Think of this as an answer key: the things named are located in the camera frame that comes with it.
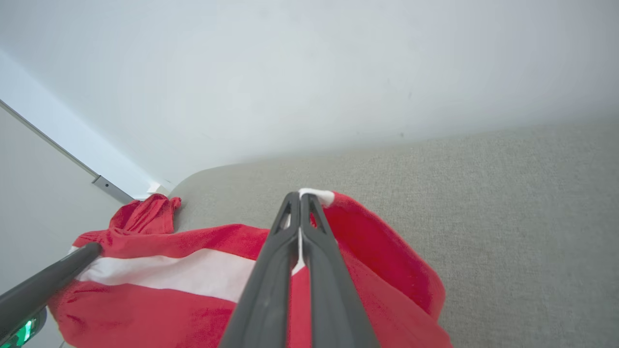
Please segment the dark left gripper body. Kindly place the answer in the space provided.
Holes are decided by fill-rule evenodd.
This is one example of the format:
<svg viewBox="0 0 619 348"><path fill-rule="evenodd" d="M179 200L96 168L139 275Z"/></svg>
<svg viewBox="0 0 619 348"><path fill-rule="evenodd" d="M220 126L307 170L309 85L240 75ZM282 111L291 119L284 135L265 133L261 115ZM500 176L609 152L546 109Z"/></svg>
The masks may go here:
<svg viewBox="0 0 619 348"><path fill-rule="evenodd" d="M27 320L23 326L7 338L0 346L1 348L22 348L27 342L31 341L46 324L48 311L42 307L36 315Z"/></svg>

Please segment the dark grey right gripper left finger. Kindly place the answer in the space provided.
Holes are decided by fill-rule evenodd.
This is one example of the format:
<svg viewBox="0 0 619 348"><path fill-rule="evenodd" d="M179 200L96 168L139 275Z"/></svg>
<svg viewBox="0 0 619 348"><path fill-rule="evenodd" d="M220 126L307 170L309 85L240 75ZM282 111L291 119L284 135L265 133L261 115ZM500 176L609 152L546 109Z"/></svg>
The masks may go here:
<svg viewBox="0 0 619 348"><path fill-rule="evenodd" d="M300 194L288 193L221 338L221 348L285 348L292 270L299 258Z"/></svg>

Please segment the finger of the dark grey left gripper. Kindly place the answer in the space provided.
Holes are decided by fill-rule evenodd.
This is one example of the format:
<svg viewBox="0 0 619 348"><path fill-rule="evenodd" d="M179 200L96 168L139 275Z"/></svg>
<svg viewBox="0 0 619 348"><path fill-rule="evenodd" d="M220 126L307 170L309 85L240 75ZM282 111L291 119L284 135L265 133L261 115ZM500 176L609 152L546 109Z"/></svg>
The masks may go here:
<svg viewBox="0 0 619 348"><path fill-rule="evenodd" d="M49 300L75 280L102 251L99 243L88 243L3 293L0 297L0 339L6 341L42 307L47 307Z"/></svg>

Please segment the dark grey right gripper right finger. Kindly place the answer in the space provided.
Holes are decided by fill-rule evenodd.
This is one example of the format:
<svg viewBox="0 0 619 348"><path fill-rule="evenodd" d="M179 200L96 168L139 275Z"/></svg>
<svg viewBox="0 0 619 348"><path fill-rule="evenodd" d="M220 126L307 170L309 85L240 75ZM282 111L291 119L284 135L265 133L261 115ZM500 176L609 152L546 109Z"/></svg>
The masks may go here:
<svg viewBox="0 0 619 348"><path fill-rule="evenodd" d="M378 348L380 343L319 202L303 194L301 244L311 289L314 348Z"/></svg>

